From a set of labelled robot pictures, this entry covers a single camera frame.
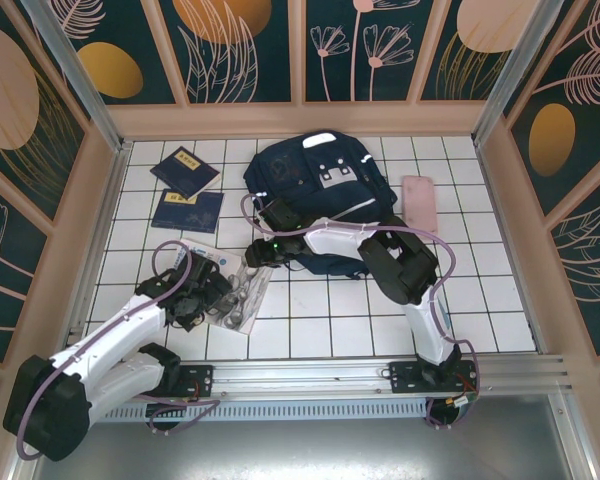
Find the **white illustrated booklet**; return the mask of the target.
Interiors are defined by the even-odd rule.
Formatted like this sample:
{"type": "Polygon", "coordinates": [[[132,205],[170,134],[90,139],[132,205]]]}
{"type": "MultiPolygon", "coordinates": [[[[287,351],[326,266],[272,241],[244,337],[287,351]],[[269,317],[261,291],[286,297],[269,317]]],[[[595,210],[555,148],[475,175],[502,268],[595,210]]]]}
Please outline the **white illustrated booklet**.
{"type": "Polygon", "coordinates": [[[189,249],[219,266],[229,291],[205,313],[205,322],[249,335],[264,299],[273,270],[252,268],[241,255],[181,238],[189,249]]]}

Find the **thin navy book yellow label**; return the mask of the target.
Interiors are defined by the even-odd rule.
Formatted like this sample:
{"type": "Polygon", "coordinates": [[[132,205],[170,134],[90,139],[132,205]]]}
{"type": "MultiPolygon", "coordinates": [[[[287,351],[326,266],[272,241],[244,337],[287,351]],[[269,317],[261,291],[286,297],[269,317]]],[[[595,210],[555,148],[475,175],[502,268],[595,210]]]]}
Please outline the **thin navy book yellow label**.
{"type": "Polygon", "coordinates": [[[158,201],[151,226],[154,228],[214,233],[224,199],[221,192],[204,191],[185,199],[165,189],[158,201]]]}

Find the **navy blue student backpack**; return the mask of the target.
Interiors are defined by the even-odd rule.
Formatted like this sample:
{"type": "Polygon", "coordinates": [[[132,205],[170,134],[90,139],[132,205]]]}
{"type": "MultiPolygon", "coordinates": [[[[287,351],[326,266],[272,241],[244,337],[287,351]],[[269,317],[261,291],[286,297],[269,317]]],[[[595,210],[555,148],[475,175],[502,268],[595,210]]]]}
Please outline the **navy blue student backpack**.
{"type": "MultiPolygon", "coordinates": [[[[347,223],[384,222],[397,196],[374,157],[356,138],[336,131],[296,136],[256,154],[243,179],[250,193],[283,199],[306,228],[319,219],[347,223]]],[[[313,274],[359,278],[370,274],[358,260],[300,254],[294,259],[313,274]]]]}

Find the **thick navy book yellow label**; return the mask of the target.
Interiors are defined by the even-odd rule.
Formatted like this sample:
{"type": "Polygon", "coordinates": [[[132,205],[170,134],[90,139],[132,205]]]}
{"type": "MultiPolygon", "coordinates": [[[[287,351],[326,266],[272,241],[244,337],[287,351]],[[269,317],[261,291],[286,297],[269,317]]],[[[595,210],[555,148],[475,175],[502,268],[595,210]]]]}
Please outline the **thick navy book yellow label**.
{"type": "Polygon", "coordinates": [[[220,171],[207,164],[184,147],[177,148],[150,172],[171,190],[191,199],[211,187],[220,178],[220,171]]]}

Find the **pink pencil case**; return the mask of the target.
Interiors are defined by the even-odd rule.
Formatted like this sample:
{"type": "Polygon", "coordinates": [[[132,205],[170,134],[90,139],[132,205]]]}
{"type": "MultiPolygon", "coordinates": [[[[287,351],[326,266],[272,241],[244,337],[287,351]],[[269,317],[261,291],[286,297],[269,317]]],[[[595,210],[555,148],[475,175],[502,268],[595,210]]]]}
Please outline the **pink pencil case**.
{"type": "Polygon", "coordinates": [[[405,176],[402,180],[402,215],[407,226],[438,233],[437,208],[433,180],[405,176]]]}

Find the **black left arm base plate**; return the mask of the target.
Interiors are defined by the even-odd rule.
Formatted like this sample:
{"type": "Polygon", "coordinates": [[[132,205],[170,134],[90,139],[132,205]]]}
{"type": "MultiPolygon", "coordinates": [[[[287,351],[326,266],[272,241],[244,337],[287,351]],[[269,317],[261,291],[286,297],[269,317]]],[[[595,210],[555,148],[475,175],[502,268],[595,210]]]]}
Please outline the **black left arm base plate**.
{"type": "Polygon", "coordinates": [[[172,398],[209,398],[214,381],[212,365],[180,365],[175,380],[160,389],[160,396],[172,398]]]}

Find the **aluminium side rail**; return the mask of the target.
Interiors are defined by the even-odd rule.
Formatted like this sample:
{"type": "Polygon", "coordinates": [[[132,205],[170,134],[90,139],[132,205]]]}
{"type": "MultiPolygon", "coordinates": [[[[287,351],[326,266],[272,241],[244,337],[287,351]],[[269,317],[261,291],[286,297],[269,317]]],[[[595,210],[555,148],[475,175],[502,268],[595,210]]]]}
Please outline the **aluminium side rail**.
{"type": "Polygon", "coordinates": [[[499,194],[496,190],[496,186],[492,179],[490,167],[488,165],[487,160],[484,157],[484,154],[481,151],[481,148],[479,146],[476,146],[475,150],[482,174],[484,176],[489,198],[494,208],[494,215],[504,244],[507,260],[509,262],[509,266],[511,267],[512,276],[516,285],[516,291],[522,306],[522,311],[525,316],[528,330],[530,331],[530,336],[534,341],[535,353],[537,355],[546,355],[546,342],[544,341],[542,337],[542,332],[539,329],[539,325],[536,322],[533,306],[529,304],[528,290],[524,283],[524,276],[521,274],[519,269],[519,260],[517,258],[515,246],[512,244],[509,225],[507,224],[506,215],[502,209],[502,203],[500,201],[499,194]]]}
{"type": "Polygon", "coordinates": [[[67,311],[56,341],[55,351],[63,350],[73,341],[79,340],[84,324],[88,320],[101,262],[105,255],[107,239],[118,202],[118,195],[125,177],[132,147],[132,142],[123,139],[112,158],[112,165],[104,183],[93,229],[75,279],[67,311]]]}

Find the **aluminium mounting rail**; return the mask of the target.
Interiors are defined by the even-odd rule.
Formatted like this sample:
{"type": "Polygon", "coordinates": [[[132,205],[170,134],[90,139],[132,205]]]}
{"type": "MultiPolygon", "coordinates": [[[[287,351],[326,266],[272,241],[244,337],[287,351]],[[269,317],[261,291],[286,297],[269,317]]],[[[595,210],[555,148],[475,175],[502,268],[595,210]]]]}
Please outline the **aluminium mounting rail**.
{"type": "MultiPolygon", "coordinates": [[[[214,381],[210,397],[230,399],[317,399],[370,397],[398,394],[413,397],[441,397],[443,394],[393,393],[388,364],[413,358],[218,361],[213,364],[183,362],[180,365],[212,365],[214,381]]],[[[568,390],[572,381],[558,356],[537,354],[481,355],[475,363],[475,391],[489,395],[546,394],[568,390]]],[[[44,380],[52,388],[69,385],[85,394],[89,403],[109,401],[121,404],[139,394],[160,396],[160,389],[175,380],[179,366],[165,367],[148,354],[136,354],[110,369],[96,368],[83,359],[58,372],[57,361],[44,362],[33,385],[44,380]]]]}

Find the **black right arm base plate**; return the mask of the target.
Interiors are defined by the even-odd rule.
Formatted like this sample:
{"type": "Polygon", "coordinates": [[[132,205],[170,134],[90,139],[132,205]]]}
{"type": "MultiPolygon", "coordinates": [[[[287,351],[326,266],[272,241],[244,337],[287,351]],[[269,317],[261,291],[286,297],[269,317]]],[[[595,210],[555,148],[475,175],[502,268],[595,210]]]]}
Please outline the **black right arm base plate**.
{"type": "Polygon", "coordinates": [[[459,360],[452,366],[433,366],[420,359],[388,364],[388,379],[393,393],[459,395],[475,391],[475,363],[459,360]]]}

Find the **aluminium frame post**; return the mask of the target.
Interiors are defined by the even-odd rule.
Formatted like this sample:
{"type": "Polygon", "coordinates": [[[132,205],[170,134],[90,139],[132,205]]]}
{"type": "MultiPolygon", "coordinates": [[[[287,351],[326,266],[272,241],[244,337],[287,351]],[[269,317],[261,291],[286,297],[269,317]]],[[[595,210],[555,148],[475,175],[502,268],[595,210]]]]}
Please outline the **aluminium frame post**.
{"type": "Polygon", "coordinates": [[[120,135],[104,101],[46,0],[21,0],[21,3],[107,144],[116,153],[129,150],[132,144],[120,135]]]}
{"type": "Polygon", "coordinates": [[[477,150],[488,140],[504,107],[522,81],[559,16],[563,3],[564,0],[539,0],[520,39],[505,62],[472,131],[473,144],[477,150]]]}

